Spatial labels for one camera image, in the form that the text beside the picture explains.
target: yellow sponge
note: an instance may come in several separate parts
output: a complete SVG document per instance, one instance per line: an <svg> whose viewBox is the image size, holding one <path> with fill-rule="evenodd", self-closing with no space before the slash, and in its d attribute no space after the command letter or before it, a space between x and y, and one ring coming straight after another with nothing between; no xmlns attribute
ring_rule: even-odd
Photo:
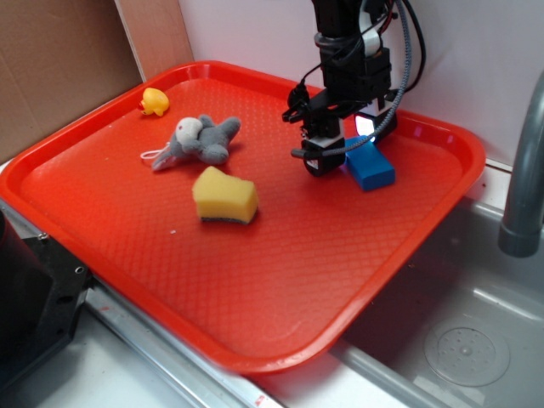
<svg viewBox="0 0 544 408"><path fill-rule="evenodd" d="M229 176L208 167L193 185L196 211L203 220L225 220L249 224L258 207L252 181Z"/></svg>

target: sink basin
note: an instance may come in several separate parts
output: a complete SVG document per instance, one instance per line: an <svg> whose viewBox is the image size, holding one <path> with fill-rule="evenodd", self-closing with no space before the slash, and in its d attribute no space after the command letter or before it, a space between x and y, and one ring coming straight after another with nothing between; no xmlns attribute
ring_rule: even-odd
<svg viewBox="0 0 544 408"><path fill-rule="evenodd" d="M544 251L503 254L501 215L463 199L343 335L425 406L544 400Z"/></svg>

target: yellow rubber duck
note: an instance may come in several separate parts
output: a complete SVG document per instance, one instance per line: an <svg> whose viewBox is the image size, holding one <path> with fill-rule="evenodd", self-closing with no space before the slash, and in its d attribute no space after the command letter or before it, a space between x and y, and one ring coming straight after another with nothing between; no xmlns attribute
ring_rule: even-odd
<svg viewBox="0 0 544 408"><path fill-rule="evenodd" d="M146 88L144 90L144 96L139 103L139 109L144 115L151 115L155 113L158 116L162 116L164 111L170 107L170 101L164 92L155 88Z"/></svg>

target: screw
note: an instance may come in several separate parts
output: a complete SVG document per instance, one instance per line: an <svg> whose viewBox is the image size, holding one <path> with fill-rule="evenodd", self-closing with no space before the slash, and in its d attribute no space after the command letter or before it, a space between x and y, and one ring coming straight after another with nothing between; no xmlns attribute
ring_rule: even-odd
<svg viewBox="0 0 544 408"><path fill-rule="evenodd" d="M40 241L42 244L47 244L49 240L49 234L47 232L41 232L37 236L37 240Z"/></svg>

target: gray plush toy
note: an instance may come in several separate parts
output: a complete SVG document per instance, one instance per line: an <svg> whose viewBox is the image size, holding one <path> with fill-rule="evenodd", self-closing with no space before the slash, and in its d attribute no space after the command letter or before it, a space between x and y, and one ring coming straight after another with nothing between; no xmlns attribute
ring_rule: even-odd
<svg viewBox="0 0 544 408"><path fill-rule="evenodd" d="M206 164L223 164L229 159L227 146L240 127L240 119L233 116L217 126L208 115L200 115L198 119L186 117L179 121L167 148L151 167L154 171L163 170L193 156Z"/></svg>

